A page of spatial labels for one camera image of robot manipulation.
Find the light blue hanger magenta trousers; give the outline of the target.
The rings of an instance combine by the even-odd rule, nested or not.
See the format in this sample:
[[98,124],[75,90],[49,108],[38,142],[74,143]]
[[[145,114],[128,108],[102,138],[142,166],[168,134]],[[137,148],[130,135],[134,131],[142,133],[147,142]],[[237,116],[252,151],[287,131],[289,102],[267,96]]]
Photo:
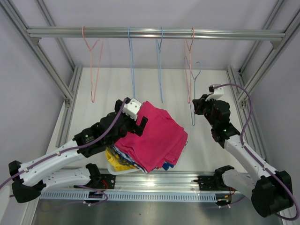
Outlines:
[[199,61],[197,61],[196,64],[198,65],[199,71],[198,71],[197,75],[194,75],[193,72],[191,71],[191,78],[193,79],[193,81],[190,81],[190,83],[189,83],[189,84],[193,83],[193,95],[191,94],[192,88],[187,88],[187,96],[188,96],[188,99],[190,100],[189,108],[190,108],[191,124],[192,124],[193,127],[195,126],[196,119],[195,119],[194,110],[192,109],[192,103],[191,103],[192,98],[191,97],[193,97],[193,99],[195,99],[196,80],[197,80],[197,78],[199,77],[199,75],[201,73],[201,63]]

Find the yellow trousers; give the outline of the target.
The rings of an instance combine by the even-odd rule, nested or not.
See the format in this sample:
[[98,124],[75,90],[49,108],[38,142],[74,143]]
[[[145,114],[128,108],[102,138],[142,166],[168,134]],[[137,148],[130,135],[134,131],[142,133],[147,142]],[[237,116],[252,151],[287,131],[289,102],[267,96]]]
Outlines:
[[125,159],[121,158],[118,153],[113,148],[105,149],[105,156],[108,163],[115,169],[115,171],[125,171],[130,169],[137,169],[136,166],[127,162]]

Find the light blue hanger camo trousers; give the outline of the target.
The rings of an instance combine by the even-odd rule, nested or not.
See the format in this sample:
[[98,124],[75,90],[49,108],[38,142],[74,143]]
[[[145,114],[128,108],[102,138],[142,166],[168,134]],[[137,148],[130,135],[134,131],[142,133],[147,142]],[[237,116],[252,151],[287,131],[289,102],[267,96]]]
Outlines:
[[135,67],[134,67],[134,53],[133,53],[133,44],[132,38],[130,36],[130,28],[127,28],[127,38],[128,38],[128,46],[129,46],[129,54],[130,54],[130,73],[131,73],[131,83],[132,83],[132,94],[133,98],[136,97],[135,91]]

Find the blue white patterned trousers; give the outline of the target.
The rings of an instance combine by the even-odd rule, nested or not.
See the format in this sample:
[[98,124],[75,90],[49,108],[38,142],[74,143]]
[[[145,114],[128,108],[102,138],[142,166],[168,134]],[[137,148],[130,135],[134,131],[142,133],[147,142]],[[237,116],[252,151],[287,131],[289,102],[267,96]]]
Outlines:
[[[124,159],[126,162],[130,163],[131,165],[134,165],[135,167],[140,169],[143,173],[148,173],[148,171],[142,165],[140,165],[139,163],[134,161],[134,159],[131,156],[129,156],[128,154],[122,152],[121,150],[119,150],[115,146],[112,146],[112,148],[114,149],[114,151],[118,154],[118,156],[120,158]],[[156,167],[156,169],[159,169],[159,168],[162,168],[165,171],[168,171],[170,168],[174,168],[174,165],[172,165],[168,162],[164,162],[161,167]]]

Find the pink wire hanger blue trousers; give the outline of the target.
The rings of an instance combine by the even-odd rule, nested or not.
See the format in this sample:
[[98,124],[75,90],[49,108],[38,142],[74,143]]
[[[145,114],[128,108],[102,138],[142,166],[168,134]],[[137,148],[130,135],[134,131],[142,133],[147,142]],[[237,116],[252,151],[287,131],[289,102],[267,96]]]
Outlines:
[[192,90],[192,47],[195,38],[195,29],[191,28],[191,42],[189,43],[187,39],[184,40],[184,68],[186,74],[186,88],[187,88],[187,103],[191,103],[191,90]]

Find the light blue hanger orange trousers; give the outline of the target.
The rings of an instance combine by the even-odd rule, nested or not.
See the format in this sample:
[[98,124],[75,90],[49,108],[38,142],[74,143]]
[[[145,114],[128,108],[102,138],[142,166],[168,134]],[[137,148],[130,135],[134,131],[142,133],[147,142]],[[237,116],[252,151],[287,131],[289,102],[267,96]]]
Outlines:
[[160,92],[160,101],[163,103],[163,90],[162,90],[162,61],[161,61],[161,45],[163,41],[163,28],[161,27],[160,40],[156,39],[156,53],[157,53],[157,74]]

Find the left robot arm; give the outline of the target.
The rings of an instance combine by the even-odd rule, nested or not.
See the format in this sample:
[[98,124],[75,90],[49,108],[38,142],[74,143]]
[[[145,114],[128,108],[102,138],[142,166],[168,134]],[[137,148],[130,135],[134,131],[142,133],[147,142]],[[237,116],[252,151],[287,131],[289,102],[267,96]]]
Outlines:
[[68,164],[87,159],[104,152],[128,133],[142,136],[148,122],[142,117],[138,124],[138,112],[142,103],[134,98],[117,100],[114,112],[99,122],[76,134],[74,138],[52,153],[27,163],[9,163],[13,196],[18,203],[30,202],[43,192],[56,188],[75,186],[96,188],[102,181],[96,164],[89,163],[74,170],[62,171]]

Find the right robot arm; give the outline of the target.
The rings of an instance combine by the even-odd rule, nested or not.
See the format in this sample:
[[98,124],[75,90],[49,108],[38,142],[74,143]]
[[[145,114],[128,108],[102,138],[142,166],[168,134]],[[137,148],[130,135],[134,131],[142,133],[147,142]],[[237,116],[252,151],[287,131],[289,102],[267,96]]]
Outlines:
[[251,200],[256,212],[264,218],[297,206],[291,176],[269,165],[242,140],[241,133],[230,122],[227,102],[204,94],[192,103],[194,113],[204,116],[210,124],[214,141],[231,153],[248,173],[241,174],[232,166],[220,167],[215,170],[217,175],[213,178],[216,188],[238,190]]

